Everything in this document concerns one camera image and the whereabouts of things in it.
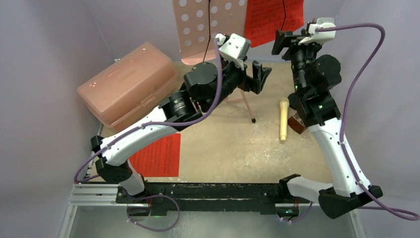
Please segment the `brown metronome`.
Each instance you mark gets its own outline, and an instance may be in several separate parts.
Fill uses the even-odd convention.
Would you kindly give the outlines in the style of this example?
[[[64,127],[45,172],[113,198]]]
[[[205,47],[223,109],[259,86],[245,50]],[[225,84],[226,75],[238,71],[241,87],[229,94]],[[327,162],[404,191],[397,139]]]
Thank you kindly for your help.
[[[297,112],[294,112],[287,121],[288,125],[291,127],[293,131],[298,134],[302,134],[307,127],[304,125],[303,120],[299,117]]]

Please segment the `cream microphone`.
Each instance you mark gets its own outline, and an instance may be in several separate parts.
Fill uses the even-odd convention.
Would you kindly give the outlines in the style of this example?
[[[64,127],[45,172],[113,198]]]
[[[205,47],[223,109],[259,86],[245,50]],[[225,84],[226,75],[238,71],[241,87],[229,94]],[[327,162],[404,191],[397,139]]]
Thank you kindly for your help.
[[[279,102],[279,108],[280,108],[279,139],[281,143],[285,143],[287,139],[289,100],[287,98],[281,98]]]

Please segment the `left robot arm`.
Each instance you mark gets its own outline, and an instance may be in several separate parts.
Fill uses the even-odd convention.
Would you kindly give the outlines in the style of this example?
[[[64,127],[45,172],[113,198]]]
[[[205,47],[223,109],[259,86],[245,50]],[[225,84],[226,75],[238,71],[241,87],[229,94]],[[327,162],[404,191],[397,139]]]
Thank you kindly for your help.
[[[237,88],[259,94],[271,73],[253,61],[253,75],[247,66],[222,60],[220,65],[201,62],[187,72],[178,91],[163,99],[141,120],[110,137],[97,137],[92,148],[98,176],[107,183],[119,184],[136,203],[146,200],[144,179],[129,166],[129,158],[141,149],[166,136],[202,122]]]

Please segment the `red sheet music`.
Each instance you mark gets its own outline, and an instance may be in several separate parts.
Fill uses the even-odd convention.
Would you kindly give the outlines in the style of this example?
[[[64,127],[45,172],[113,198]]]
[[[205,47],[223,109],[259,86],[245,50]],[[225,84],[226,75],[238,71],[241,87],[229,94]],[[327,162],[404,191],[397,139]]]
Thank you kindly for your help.
[[[277,30],[294,32],[303,25],[303,0],[247,1],[245,38],[252,48],[275,40]]]
[[[144,177],[179,176],[181,134],[161,138],[129,158],[131,166]]]

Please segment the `pink tripod music stand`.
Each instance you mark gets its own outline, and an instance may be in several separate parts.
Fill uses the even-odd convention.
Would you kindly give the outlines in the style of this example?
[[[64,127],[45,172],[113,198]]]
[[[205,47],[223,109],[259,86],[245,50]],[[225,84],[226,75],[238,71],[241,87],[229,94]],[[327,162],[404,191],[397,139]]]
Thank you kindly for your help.
[[[216,0],[174,0],[175,20],[178,30],[180,53],[184,64],[193,66],[201,62],[220,65],[224,58],[219,54],[215,31],[223,19],[217,20],[218,11],[224,5]]]

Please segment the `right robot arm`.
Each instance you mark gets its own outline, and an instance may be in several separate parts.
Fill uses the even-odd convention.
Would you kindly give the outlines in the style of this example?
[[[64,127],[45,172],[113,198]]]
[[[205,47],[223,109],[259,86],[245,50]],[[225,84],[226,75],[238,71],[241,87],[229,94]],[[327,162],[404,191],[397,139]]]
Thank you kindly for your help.
[[[342,80],[340,62],[331,55],[317,56],[318,42],[300,44],[304,38],[291,31],[276,31],[272,54],[282,50],[291,63],[295,91],[288,96],[304,126],[318,143],[327,162],[332,183],[293,174],[279,181],[278,195],[285,202],[301,197],[320,205],[326,216],[336,219],[380,198],[381,188],[372,185],[361,171],[346,136],[340,132],[343,117],[330,90]]]

